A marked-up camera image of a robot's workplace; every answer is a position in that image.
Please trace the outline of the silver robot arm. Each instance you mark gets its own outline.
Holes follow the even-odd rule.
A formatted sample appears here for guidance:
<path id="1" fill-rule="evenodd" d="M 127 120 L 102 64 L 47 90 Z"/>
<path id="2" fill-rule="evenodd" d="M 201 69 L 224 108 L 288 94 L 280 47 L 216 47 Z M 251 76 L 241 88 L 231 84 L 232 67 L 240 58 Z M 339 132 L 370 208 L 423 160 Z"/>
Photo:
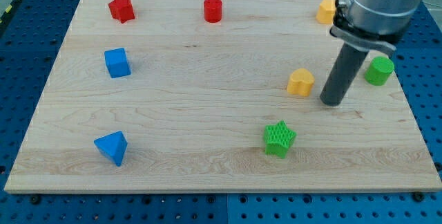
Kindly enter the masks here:
<path id="1" fill-rule="evenodd" d="M 342 39 L 345 56 L 376 50 L 393 55 L 421 0 L 335 0 L 330 34 Z"/>

